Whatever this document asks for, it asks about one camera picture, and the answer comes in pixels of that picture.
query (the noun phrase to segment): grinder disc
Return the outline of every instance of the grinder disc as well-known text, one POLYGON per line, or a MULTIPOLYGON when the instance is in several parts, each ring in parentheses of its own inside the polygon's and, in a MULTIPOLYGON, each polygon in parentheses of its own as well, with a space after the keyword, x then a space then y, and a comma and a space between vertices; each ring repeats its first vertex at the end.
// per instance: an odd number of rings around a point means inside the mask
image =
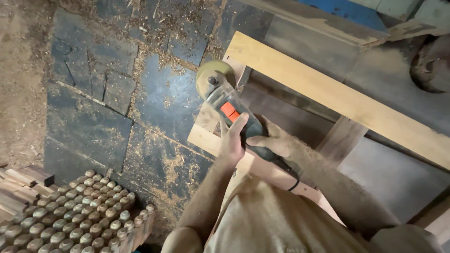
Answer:
POLYGON ((199 90, 199 86, 201 85, 208 85, 207 80, 200 80, 199 77, 201 74, 205 71, 215 71, 217 73, 222 74, 225 76, 227 82, 231 84, 233 88, 236 88, 236 77, 234 75, 233 68, 226 62, 220 61, 220 60, 212 60, 205 64, 203 64, 197 71, 197 75, 195 77, 195 87, 197 88, 197 92, 201 94, 199 90))

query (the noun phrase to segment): t-shirt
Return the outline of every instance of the t-shirt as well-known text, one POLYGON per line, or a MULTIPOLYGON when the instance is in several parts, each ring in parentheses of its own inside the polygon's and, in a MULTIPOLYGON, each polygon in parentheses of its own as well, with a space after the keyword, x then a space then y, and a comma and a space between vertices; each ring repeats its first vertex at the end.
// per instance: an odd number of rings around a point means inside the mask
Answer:
POLYGON ((162 252, 443 251, 431 233, 414 225, 382 229, 367 242, 308 198, 252 178, 235 188, 205 248, 193 229, 182 227, 170 233, 162 252))

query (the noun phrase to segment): hand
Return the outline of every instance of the hand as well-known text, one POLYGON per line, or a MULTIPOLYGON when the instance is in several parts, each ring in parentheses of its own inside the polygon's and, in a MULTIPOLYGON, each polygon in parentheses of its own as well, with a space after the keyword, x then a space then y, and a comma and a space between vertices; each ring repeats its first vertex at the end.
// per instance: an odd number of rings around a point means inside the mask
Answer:
POLYGON ((220 133, 222 146, 220 147, 218 159, 230 162, 236 166, 244 157, 245 146, 241 143, 240 133, 248 121, 248 113, 242 113, 228 129, 226 123, 220 118, 220 133))
POLYGON ((247 144, 250 146, 266 147, 272 150, 275 154, 287 158, 292 157, 292 154, 299 149, 301 141, 294 136, 286 133, 279 126, 270 122, 266 117, 260 116, 258 119, 262 125, 267 127, 269 137, 254 136, 247 139, 247 144))

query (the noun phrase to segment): stacked wood pieces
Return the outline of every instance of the stacked wood pieces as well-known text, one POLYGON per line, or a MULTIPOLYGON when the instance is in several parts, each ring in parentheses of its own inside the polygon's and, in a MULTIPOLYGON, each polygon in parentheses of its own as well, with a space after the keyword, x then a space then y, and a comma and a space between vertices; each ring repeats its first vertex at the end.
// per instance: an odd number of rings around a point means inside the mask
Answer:
POLYGON ((1 223, 0 250, 131 253, 151 234, 155 215, 153 205, 134 209, 135 198, 108 177, 87 171, 1 223))
POLYGON ((45 185, 50 183, 53 183, 53 175, 38 166, 18 170, 0 168, 0 222, 12 220, 16 214, 36 204, 39 195, 51 194, 54 190, 45 185))

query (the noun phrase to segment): forearm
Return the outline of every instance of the forearm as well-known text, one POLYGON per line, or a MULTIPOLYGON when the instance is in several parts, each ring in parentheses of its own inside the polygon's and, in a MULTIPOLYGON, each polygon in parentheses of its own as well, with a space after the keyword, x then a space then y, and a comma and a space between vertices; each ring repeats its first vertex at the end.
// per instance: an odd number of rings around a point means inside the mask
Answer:
POLYGON ((206 243, 219 216, 222 200, 235 167, 236 163, 230 162, 229 159, 218 157, 215 160, 181 215, 177 227, 187 226, 194 229, 202 242, 206 243))
POLYGON ((349 229, 369 239, 382 228, 399 225, 371 194, 301 141, 290 159, 318 186, 349 229))

